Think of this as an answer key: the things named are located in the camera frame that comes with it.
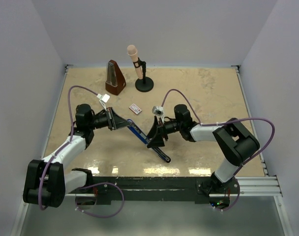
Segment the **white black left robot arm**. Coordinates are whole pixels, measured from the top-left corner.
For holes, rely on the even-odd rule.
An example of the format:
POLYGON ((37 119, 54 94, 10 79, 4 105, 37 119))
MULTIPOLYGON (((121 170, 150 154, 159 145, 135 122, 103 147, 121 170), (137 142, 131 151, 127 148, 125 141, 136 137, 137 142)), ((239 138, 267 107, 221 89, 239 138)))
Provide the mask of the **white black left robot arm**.
POLYGON ((28 164, 23 201, 46 209, 59 207, 65 195, 76 189, 90 192, 94 187, 90 170, 75 168, 69 174, 64 170, 89 147, 94 130, 107 127, 113 131, 129 125, 129 121, 117 115, 111 107, 95 113, 88 104, 78 105, 72 130, 64 143, 50 155, 28 164))

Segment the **blue and black stapler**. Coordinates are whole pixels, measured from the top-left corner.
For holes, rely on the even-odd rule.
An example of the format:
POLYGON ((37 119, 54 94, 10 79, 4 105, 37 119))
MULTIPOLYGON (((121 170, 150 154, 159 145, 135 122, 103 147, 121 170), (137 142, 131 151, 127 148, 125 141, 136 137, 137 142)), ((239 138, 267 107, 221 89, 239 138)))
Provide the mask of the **blue and black stapler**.
MULTIPOLYGON (((129 122, 129 126, 128 129, 146 146, 149 144, 150 139, 145 135, 145 133, 136 125, 136 123, 131 120, 128 119, 127 120, 129 122)), ((160 148, 158 147, 154 147, 152 148, 152 150, 166 163, 170 163, 171 162, 171 158, 165 154, 160 148)))

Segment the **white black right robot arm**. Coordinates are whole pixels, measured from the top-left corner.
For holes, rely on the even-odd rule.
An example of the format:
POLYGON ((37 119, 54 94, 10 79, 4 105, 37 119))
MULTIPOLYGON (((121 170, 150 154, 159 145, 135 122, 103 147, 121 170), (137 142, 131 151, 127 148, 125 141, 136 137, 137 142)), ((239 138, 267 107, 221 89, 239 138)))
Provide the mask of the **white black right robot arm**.
POLYGON ((232 118, 223 125, 202 125, 193 120, 190 111, 184 104, 174 107, 175 117, 164 121, 164 108, 154 106, 153 125, 147 134, 149 138, 148 148, 160 148, 165 146, 168 135, 179 132, 183 139, 189 142, 217 142, 224 161, 212 174, 211 187, 216 193, 223 193, 243 162, 259 150, 258 140, 236 118, 232 118))

